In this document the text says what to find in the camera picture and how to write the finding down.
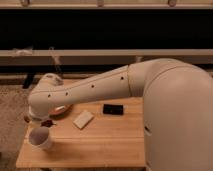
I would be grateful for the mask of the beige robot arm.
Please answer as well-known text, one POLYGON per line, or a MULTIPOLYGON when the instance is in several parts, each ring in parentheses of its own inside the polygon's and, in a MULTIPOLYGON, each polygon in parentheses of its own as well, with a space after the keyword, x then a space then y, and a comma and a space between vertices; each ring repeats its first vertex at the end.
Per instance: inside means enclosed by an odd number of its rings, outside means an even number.
POLYGON ((149 171, 213 171, 213 77, 180 60, 126 65, 72 84, 44 75, 28 96, 29 116, 42 122, 65 104, 143 99, 149 171))

